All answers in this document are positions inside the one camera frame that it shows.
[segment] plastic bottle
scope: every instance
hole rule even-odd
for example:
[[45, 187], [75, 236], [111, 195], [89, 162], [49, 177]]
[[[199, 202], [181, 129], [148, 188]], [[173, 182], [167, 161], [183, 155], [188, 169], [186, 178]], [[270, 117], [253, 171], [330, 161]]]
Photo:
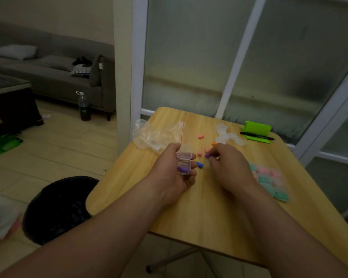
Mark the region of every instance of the plastic bottle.
[[76, 93], [79, 95], [78, 105], [80, 111], [80, 118], [83, 121], [89, 121], [91, 119], [89, 100], [84, 94], [84, 92], [77, 91]]

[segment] black garbage bag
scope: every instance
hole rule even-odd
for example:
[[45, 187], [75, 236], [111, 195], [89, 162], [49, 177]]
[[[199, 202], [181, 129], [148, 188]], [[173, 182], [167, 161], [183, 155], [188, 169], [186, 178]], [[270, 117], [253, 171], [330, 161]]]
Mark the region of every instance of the black garbage bag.
[[28, 205], [22, 228], [44, 245], [91, 218], [85, 201], [99, 180], [88, 176], [61, 179], [46, 186]]

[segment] hand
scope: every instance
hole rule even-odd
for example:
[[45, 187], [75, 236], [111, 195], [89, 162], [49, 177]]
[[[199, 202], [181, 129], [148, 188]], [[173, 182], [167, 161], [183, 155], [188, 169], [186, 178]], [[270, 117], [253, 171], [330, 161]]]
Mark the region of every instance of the hand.
[[256, 183], [244, 155], [232, 145], [217, 143], [208, 154], [210, 166], [218, 182], [233, 195], [236, 195], [240, 188]]
[[157, 158], [148, 178], [154, 183], [161, 196], [164, 198], [164, 205], [176, 203], [183, 192], [191, 188], [196, 182], [197, 167], [195, 161], [191, 161], [191, 170], [188, 175], [177, 173], [177, 151], [180, 149], [180, 143], [171, 143], [166, 147], [162, 154]]

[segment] gray sofa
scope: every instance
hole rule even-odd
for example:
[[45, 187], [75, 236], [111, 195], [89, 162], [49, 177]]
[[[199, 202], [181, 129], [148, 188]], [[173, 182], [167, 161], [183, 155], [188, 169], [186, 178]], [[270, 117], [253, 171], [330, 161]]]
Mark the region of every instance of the gray sofa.
[[[0, 46], [10, 44], [37, 46], [37, 58], [13, 60], [0, 57], [0, 74], [29, 80], [34, 93], [68, 102], [77, 103], [76, 91], [84, 92], [91, 106], [106, 112], [107, 118], [116, 111], [113, 45], [0, 23]], [[74, 59], [84, 56], [93, 62], [102, 55], [99, 59], [103, 64], [101, 85], [91, 87], [89, 79], [72, 77], [69, 71], [42, 66], [41, 58], [47, 55]]]

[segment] tiled floor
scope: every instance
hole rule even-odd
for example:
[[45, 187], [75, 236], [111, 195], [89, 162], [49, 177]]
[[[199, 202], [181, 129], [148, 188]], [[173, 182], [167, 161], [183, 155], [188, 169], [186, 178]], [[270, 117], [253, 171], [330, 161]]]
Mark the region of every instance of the tiled floor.
[[[106, 120], [93, 112], [83, 122], [76, 107], [37, 100], [41, 114], [50, 114], [40, 127], [20, 135], [23, 143], [0, 155], [0, 192], [24, 212], [28, 203], [51, 182], [64, 177], [85, 175], [101, 179], [117, 158], [116, 116]], [[0, 271], [38, 248], [22, 231], [0, 244]], [[199, 253], [173, 262], [153, 274], [146, 265], [175, 254], [187, 246], [147, 234], [123, 273], [130, 277], [213, 277]], [[265, 269], [209, 253], [224, 277], [270, 277]]]

